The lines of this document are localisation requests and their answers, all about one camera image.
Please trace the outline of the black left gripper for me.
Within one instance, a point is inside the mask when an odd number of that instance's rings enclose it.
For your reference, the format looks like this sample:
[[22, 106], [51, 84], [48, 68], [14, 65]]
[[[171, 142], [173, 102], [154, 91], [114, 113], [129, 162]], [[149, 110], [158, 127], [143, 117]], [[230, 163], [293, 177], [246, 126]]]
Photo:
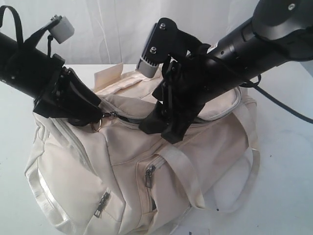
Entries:
[[64, 64], [58, 54], [18, 53], [14, 55], [14, 88], [34, 99], [33, 112], [46, 118], [68, 118], [73, 126], [87, 126], [89, 117], [102, 116], [101, 100]]

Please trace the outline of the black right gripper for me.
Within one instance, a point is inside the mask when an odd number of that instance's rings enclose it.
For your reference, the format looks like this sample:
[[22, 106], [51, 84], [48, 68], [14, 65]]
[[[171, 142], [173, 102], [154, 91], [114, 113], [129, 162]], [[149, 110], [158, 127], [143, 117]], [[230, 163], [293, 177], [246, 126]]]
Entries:
[[234, 88], [223, 89], [207, 68], [208, 54], [213, 50], [204, 44], [184, 58], [165, 61], [163, 80], [153, 92], [157, 103], [140, 123], [141, 131], [161, 133], [169, 143], [178, 143], [192, 122], [216, 120], [234, 109]]

